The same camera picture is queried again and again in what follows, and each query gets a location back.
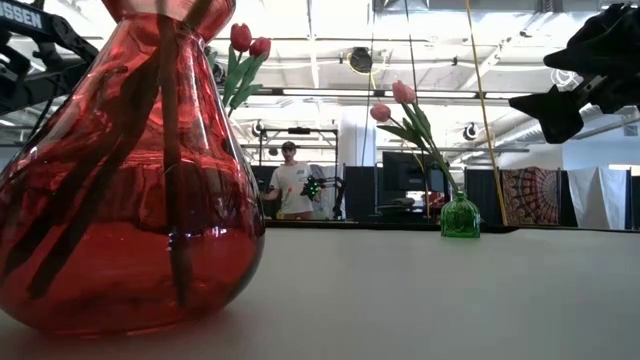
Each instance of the tulip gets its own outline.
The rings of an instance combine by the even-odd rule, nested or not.
[[[398,104],[411,104],[416,100],[416,92],[398,80],[393,83],[393,98]]]
[[[369,113],[371,114],[371,117],[379,123],[385,123],[389,121],[389,118],[391,117],[391,109],[382,103],[374,104]]]
[[[249,50],[251,46],[251,30],[247,24],[231,26],[231,46],[239,52]]]
[[[267,58],[271,53],[271,40],[263,37],[259,37],[251,44],[249,48],[249,54],[251,56],[260,57],[262,54],[267,54]]]

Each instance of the desk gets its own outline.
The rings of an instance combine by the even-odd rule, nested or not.
[[[218,315],[99,340],[0,315],[0,358],[636,359],[639,279],[638,234],[268,229],[258,273]]]

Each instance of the red tulip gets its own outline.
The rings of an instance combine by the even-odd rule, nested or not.
[[[259,37],[251,44],[249,54],[251,56],[259,57],[262,54],[267,54],[267,58],[271,53],[271,40],[263,37]]]
[[[236,51],[245,52],[251,46],[251,30],[247,24],[231,26],[231,46]]]

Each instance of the vase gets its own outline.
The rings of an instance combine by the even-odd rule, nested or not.
[[[464,192],[458,191],[454,199],[442,207],[440,228],[446,237],[480,237],[480,211]]]
[[[118,22],[0,176],[0,307],[55,334],[152,332],[253,276],[258,188],[204,54],[232,0],[105,0]]]

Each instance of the computer monitor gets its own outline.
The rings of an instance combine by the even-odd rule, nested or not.
[[[445,192],[445,176],[431,155],[399,152],[383,152],[382,166],[384,169],[384,189],[387,191],[424,191],[424,175],[420,159],[427,168],[427,185],[429,191]]]

